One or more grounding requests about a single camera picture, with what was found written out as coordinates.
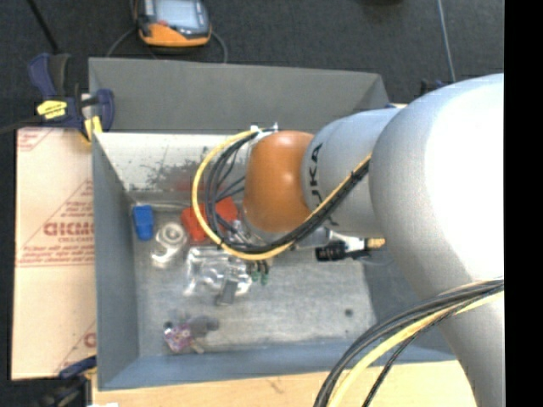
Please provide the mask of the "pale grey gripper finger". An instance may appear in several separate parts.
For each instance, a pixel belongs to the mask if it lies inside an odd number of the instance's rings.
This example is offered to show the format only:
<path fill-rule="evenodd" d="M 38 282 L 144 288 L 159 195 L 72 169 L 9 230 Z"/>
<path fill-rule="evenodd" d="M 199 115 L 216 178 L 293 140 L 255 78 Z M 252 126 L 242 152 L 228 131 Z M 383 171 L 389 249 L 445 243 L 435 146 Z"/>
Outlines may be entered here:
<path fill-rule="evenodd" d="M 227 272 L 224 275 L 221 289 L 216 295 L 215 305 L 226 306 L 233 304 L 238 290 L 238 278 L 232 272 Z"/>

